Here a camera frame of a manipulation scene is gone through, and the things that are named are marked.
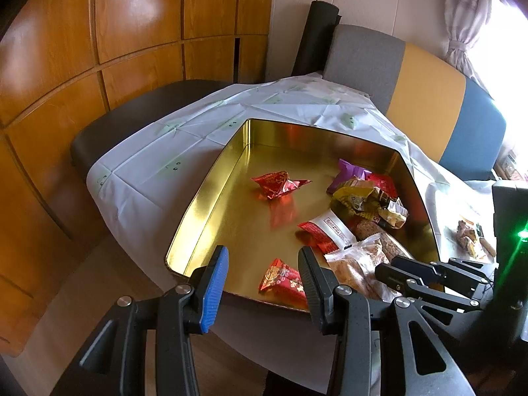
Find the purple snack packet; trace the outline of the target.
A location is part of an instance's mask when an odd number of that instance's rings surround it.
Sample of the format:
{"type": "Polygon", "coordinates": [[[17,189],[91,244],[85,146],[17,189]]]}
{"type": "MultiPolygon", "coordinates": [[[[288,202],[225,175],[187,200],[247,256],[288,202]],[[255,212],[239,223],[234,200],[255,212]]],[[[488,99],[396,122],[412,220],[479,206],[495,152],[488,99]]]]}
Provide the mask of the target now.
{"type": "Polygon", "coordinates": [[[353,177],[364,181],[369,175],[371,175],[371,171],[358,165],[353,165],[342,158],[338,160],[338,170],[339,173],[326,189],[328,194],[333,194],[338,189],[340,184],[352,179],[353,177]]]}

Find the gold tin snack box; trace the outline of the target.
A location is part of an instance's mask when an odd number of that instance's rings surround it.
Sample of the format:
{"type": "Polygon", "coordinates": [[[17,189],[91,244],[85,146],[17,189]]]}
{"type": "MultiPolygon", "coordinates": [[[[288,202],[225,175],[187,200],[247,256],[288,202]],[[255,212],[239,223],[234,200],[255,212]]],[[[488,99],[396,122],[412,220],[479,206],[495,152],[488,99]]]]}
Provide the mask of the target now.
{"type": "Polygon", "coordinates": [[[306,241],[298,224],[330,207],[326,189],[341,158],[392,178],[409,212],[405,225],[392,236],[417,260],[439,258],[429,214],[400,152],[316,127],[250,119],[225,145],[189,204],[167,251],[167,267],[178,276],[189,276],[223,245],[229,252],[225,292],[292,309],[260,294],[259,284],[275,258],[297,265],[306,241]],[[280,171],[312,182],[268,200],[250,178],[280,171]]]}

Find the grey yellow blue chair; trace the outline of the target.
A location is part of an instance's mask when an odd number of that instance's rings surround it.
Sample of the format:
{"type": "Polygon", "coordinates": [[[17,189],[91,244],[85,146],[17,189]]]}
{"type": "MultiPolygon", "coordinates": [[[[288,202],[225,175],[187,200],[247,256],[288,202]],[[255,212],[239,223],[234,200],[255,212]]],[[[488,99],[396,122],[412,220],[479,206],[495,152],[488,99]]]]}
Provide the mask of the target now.
{"type": "Polygon", "coordinates": [[[506,121],[487,91],[434,54],[377,30],[338,25],[323,77],[367,93],[428,158],[459,179],[491,177],[506,121]]]}

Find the white cloud-print tablecloth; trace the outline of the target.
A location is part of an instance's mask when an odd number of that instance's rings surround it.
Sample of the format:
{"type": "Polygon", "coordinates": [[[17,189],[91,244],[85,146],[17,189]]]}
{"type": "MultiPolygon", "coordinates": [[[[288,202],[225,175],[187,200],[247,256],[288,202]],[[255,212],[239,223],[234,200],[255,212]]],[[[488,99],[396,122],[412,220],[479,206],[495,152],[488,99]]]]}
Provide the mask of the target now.
{"type": "MultiPolygon", "coordinates": [[[[431,161],[362,91],[317,74],[260,85],[235,84],[136,131],[88,171],[88,191],[110,232],[163,290],[176,274],[166,254],[189,204],[225,145],[250,119],[343,133],[403,155],[430,217],[439,258],[448,219],[492,230],[491,188],[461,181],[431,161]]],[[[328,386],[335,340],[320,334],[308,313],[225,292],[214,333],[255,363],[315,391],[328,386]]]]}

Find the clear brown pastry packet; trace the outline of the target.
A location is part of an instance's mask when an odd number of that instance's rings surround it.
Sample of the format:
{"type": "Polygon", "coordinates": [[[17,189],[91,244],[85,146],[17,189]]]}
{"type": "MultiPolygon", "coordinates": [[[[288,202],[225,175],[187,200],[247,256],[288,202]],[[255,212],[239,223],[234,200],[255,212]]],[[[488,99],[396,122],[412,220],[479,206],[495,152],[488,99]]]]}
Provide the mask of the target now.
{"type": "Polygon", "coordinates": [[[377,265],[389,264],[379,234],[373,234],[346,249],[326,254],[325,260],[340,284],[352,287],[366,298],[391,303],[401,295],[375,276],[377,265]]]}

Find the black side chair seat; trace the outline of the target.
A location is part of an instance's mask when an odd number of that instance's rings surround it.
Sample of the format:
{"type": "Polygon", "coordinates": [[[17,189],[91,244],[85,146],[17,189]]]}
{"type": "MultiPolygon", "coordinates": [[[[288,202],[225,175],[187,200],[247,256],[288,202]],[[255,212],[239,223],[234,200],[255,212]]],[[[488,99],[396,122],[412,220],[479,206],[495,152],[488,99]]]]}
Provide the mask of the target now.
{"type": "Polygon", "coordinates": [[[167,84],[146,92],[99,117],[74,138],[73,167],[83,180],[98,159],[149,124],[178,111],[222,88],[227,82],[189,80],[167,84]]]}

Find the white red snack packet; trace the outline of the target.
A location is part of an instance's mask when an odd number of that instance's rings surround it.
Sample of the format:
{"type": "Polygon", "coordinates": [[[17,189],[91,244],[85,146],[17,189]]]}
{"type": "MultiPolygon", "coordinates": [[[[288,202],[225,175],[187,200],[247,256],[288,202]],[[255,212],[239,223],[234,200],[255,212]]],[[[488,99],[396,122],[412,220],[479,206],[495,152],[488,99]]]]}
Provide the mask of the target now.
{"type": "Polygon", "coordinates": [[[298,227],[312,236],[315,246],[324,255],[349,248],[357,241],[355,235],[331,209],[307,222],[299,223],[298,227]]]}

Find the orange-edged mixed snack bag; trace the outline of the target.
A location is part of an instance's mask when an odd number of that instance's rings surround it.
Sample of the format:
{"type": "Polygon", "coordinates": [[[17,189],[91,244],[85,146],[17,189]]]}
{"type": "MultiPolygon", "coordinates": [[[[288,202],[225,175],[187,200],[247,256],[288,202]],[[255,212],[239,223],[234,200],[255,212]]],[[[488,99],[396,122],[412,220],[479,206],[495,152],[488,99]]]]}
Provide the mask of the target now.
{"type": "Polygon", "coordinates": [[[455,240],[458,245],[473,259],[482,260],[485,256],[495,258],[497,252],[487,241],[483,229],[478,223],[461,219],[457,223],[455,240]]]}

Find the small red foil packet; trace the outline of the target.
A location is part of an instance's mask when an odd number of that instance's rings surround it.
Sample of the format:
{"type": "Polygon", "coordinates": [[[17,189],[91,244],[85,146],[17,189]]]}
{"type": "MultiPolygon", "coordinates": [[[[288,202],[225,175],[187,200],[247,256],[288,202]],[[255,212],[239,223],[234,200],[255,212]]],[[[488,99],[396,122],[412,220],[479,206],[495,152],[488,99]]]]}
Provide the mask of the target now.
{"type": "Polygon", "coordinates": [[[396,190],[396,185],[393,182],[392,178],[387,174],[368,174],[366,180],[373,182],[376,187],[378,187],[383,192],[387,193],[390,198],[397,199],[398,193],[396,190]]]}

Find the white tied curtain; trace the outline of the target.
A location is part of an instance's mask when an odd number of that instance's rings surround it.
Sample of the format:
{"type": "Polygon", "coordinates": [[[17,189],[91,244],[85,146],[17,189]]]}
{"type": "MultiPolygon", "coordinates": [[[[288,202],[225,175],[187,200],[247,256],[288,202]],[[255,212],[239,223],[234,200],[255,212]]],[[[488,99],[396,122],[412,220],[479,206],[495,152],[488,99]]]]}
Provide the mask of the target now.
{"type": "Polygon", "coordinates": [[[488,23],[492,0],[446,0],[445,23],[448,36],[446,61],[486,90],[469,59],[468,52],[488,23]]]}

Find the brown patterned snack packet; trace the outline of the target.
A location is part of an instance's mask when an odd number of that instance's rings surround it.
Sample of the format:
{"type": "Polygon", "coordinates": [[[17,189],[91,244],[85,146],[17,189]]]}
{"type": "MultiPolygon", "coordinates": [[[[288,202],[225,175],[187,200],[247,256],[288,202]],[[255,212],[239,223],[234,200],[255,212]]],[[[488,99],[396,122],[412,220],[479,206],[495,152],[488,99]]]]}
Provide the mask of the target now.
{"type": "Polygon", "coordinates": [[[357,177],[340,183],[332,197],[353,214],[392,229],[401,229],[409,216],[400,198],[391,197],[373,181],[357,177]]]}

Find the red floral snack packet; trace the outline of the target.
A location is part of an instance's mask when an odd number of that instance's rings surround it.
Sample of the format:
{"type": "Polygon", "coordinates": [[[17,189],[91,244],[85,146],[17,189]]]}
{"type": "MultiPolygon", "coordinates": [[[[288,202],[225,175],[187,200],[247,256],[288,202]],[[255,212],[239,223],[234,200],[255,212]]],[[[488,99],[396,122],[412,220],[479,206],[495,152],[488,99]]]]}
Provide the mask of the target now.
{"type": "Polygon", "coordinates": [[[300,273],[280,258],[275,258],[259,284],[259,293],[296,308],[308,307],[300,273]]]}

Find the wooden wall cabinet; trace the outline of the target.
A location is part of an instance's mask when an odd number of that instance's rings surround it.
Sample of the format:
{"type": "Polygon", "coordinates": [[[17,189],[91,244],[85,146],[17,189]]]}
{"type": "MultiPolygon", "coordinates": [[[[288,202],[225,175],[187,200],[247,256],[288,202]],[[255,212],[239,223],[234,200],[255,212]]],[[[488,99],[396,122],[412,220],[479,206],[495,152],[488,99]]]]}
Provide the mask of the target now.
{"type": "Polygon", "coordinates": [[[1,352],[106,234],[70,146],[183,80],[260,82],[272,0],[28,0],[1,40],[1,352]]]}

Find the red foil snack packet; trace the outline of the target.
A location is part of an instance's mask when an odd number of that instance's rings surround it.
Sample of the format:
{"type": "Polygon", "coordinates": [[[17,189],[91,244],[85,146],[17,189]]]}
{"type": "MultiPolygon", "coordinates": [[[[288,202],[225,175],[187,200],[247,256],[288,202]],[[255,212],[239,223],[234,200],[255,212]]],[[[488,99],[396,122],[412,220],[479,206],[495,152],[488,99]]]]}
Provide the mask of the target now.
{"type": "Polygon", "coordinates": [[[263,174],[250,179],[259,185],[263,196],[268,200],[283,197],[312,182],[308,179],[291,179],[287,171],[263,174]]]}

